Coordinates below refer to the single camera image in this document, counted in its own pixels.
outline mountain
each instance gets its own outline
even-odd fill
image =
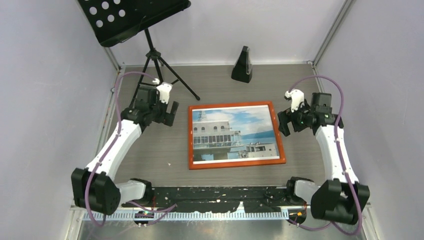
[[[263,139],[263,138],[275,138],[274,130],[256,132],[241,136],[241,139]]]

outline white wall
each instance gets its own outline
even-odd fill
[[[254,64],[313,60],[343,0],[192,0],[186,10],[150,28],[170,64],[234,64],[243,45]],[[144,65],[140,32],[112,47],[120,64]]]
[[[346,148],[388,240],[424,235],[423,10],[422,0],[356,1],[318,64],[344,90]]]
[[[59,240],[116,72],[74,0],[0,3],[0,239]]]

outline photograph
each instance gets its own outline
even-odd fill
[[[268,104],[193,109],[191,122],[193,165],[281,159]]]

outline music stand tripod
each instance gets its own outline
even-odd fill
[[[171,73],[173,73],[174,74],[174,76],[176,77],[176,80],[175,81],[173,81],[171,84],[173,85],[173,84],[175,84],[175,83],[177,83],[178,81],[179,82],[181,82],[189,91],[190,91],[190,93],[191,94],[193,94],[193,96],[199,101],[200,100],[200,97],[195,93],[195,91],[193,91],[191,88],[190,88],[190,86],[189,85],[187,85],[187,83],[172,69],[172,67],[161,57],[161,53],[160,52],[158,52],[158,51],[156,51],[156,49],[153,47],[153,43],[152,43],[152,38],[150,37],[150,32],[149,32],[149,29],[148,28],[146,28],[145,30],[144,30],[144,33],[145,33],[145,35],[146,35],[146,39],[147,39],[147,43],[148,43],[148,47],[150,48],[150,51],[146,54],[146,57],[147,57],[147,60],[146,60],[146,62],[145,62],[145,64],[144,64],[144,67],[143,67],[143,73],[145,73],[146,72],[146,70],[147,70],[147,67],[148,67],[148,65],[149,65],[149,62],[150,62],[150,60],[153,60],[153,62],[154,62],[154,66],[155,66],[155,68],[156,68],[156,71],[157,71],[157,77],[159,78],[159,80],[160,80],[160,83],[159,84],[161,84],[163,81],[164,81],[164,78],[162,77],[162,73],[161,73],[161,69],[159,68],[159,63],[158,63],[158,60],[162,63],[162,64],[164,64],[170,71],[171,71]],[[137,84],[137,88],[136,88],[136,90],[135,90],[135,92],[134,92],[134,95],[132,96],[132,100],[131,100],[131,103],[129,104],[130,106],[132,106],[133,104],[134,104],[134,101],[136,100],[136,97],[137,97],[137,92],[139,91],[139,88],[141,87],[141,85],[143,84],[143,85],[148,85],[148,86],[155,86],[154,84],[149,84],[149,83],[144,83],[143,82],[143,78],[144,78],[144,75],[141,75],[141,77],[140,77],[140,80],[138,80],[138,84]]]

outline building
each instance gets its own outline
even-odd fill
[[[277,150],[274,143],[250,143],[246,144],[246,150],[239,151],[238,156],[241,159],[249,158],[264,158],[264,157],[276,157]]]
[[[231,148],[243,146],[241,132],[233,130],[228,120],[206,120],[204,111],[199,120],[193,122],[192,129],[194,161],[202,161],[202,155],[213,155],[214,160],[226,160]]]

